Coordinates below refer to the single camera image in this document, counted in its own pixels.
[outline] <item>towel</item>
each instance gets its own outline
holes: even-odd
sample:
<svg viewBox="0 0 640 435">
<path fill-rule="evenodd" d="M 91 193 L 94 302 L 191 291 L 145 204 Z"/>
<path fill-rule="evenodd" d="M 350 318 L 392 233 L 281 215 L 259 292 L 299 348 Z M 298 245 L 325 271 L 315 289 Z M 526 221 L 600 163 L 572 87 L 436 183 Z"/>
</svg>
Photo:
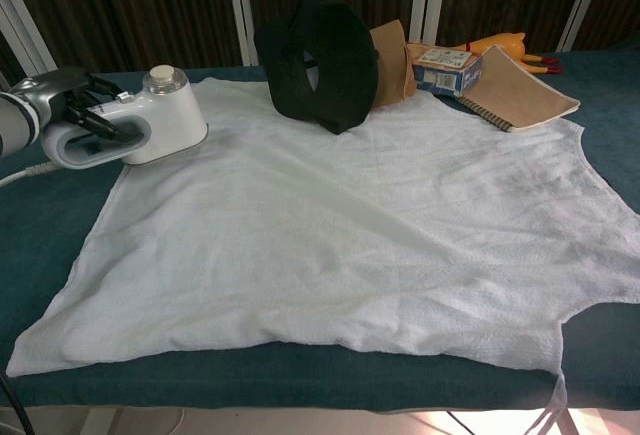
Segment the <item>towel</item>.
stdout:
<svg viewBox="0 0 640 435">
<path fill-rule="evenodd" d="M 563 322 L 640 302 L 640 219 L 569 121 L 420 92 L 334 136 L 265 83 L 194 92 L 208 139 L 123 169 L 10 375 L 274 340 L 559 373 Z"/>
</svg>

